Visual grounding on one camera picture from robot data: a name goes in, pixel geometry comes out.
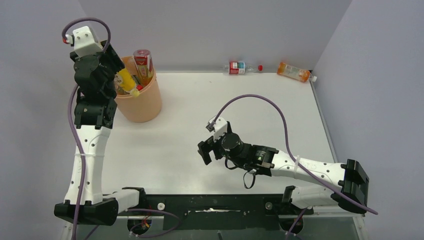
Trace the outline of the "orange plastic bin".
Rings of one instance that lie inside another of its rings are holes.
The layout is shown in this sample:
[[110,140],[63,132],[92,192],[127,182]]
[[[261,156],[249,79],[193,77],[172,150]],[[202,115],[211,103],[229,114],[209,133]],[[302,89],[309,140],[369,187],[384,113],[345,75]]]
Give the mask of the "orange plastic bin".
[[[136,83],[142,85],[133,55],[123,57],[122,61]],[[142,85],[143,89],[139,91],[138,97],[133,97],[129,94],[119,95],[116,92],[115,101],[117,108],[131,122],[148,122],[157,117],[162,109],[162,98],[154,67],[153,71],[152,80],[148,85]]]

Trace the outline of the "orange drink bottle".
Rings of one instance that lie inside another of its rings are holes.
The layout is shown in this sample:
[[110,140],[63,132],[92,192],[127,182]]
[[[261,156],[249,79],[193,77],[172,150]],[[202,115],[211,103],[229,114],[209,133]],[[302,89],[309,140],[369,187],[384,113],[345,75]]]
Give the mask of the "orange drink bottle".
[[311,71],[294,67],[292,65],[281,62],[278,66],[277,72],[280,76],[285,76],[300,82],[315,82],[317,77],[312,75]]

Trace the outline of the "red-yellow label bottle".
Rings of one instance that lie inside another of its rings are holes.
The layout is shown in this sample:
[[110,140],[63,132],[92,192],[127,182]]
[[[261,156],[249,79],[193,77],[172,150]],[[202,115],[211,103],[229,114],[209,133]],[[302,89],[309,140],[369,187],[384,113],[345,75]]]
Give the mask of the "red-yellow label bottle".
[[147,49],[134,51],[133,58],[139,73],[140,83],[147,86],[154,76],[153,59],[151,52]]

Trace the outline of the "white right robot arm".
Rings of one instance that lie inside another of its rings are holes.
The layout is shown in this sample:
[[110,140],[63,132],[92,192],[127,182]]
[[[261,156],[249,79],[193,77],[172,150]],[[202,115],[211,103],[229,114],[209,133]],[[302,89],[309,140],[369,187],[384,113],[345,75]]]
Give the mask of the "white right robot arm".
[[308,187],[288,186],[281,199],[282,209],[289,214],[298,209],[315,206],[338,205],[355,214],[372,210],[368,205],[369,176],[361,164],[353,159],[346,163],[327,163],[291,156],[273,147],[244,143],[236,133],[225,133],[216,139],[213,136],[198,143],[198,153],[206,165],[212,159],[225,158],[235,168],[257,176],[287,177],[312,185]]

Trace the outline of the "aluminium frame rail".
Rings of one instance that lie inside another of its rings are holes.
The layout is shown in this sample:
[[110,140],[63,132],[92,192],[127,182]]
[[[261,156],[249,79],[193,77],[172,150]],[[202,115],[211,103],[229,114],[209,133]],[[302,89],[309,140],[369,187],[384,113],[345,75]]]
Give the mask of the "aluminium frame rail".
[[245,228],[233,230],[182,230],[166,233],[163,220],[153,221],[145,235],[130,233],[127,218],[119,218],[112,226],[80,225],[78,240],[366,240],[368,239],[361,217],[305,216],[300,233],[286,235],[283,229]]

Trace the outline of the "yellow-label bottle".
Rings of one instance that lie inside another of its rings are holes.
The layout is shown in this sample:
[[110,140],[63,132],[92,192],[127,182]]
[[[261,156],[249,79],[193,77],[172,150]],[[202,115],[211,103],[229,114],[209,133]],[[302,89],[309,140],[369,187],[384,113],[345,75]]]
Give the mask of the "yellow-label bottle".
[[118,95],[131,95],[135,98],[140,95],[139,85],[126,68],[115,75],[114,84]]

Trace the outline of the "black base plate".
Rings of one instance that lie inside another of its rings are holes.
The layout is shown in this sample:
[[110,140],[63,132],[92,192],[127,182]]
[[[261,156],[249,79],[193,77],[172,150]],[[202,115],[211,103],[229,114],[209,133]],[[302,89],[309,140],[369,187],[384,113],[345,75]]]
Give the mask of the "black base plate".
[[301,209],[281,193],[277,194],[148,194],[138,208],[157,209],[160,213],[131,212],[126,226],[138,235],[154,230],[169,230],[178,223],[178,230],[288,230]]

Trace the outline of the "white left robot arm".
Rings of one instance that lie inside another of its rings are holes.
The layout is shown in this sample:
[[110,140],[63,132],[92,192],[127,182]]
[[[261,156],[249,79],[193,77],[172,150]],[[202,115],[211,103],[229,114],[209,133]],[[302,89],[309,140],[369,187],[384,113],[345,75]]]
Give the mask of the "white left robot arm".
[[70,223],[111,226],[119,213],[138,206],[145,194],[141,187],[102,193],[105,150],[117,109],[114,78],[125,65],[111,45],[105,52],[82,57],[71,52],[70,58],[77,84],[71,115],[77,147],[68,191],[63,202],[54,206],[54,215]]

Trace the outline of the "red-blue label bottle red cap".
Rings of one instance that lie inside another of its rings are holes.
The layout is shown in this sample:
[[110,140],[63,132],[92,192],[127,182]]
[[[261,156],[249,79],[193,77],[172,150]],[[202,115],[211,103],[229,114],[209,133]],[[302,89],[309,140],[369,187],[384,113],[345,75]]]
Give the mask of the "red-blue label bottle red cap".
[[224,65],[223,73],[226,75],[249,75],[254,73],[261,73],[263,71],[262,65],[248,64],[244,61],[230,61]]

